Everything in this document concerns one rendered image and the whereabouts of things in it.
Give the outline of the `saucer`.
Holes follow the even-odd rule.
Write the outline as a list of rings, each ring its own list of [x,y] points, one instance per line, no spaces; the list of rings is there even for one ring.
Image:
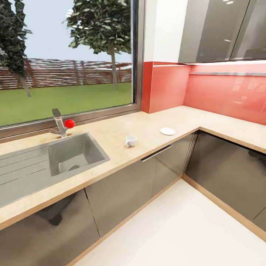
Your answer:
[[[166,134],[166,135],[173,135],[173,134],[175,134],[174,129],[167,128],[167,127],[160,129],[160,132],[162,132],[163,134]]]

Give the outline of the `coffee cup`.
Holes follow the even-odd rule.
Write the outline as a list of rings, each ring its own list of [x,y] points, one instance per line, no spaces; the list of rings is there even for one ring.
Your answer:
[[[126,142],[125,142],[125,145],[127,147],[133,147],[135,144],[136,144],[136,141],[137,141],[137,137],[134,136],[134,135],[129,135],[126,137]]]

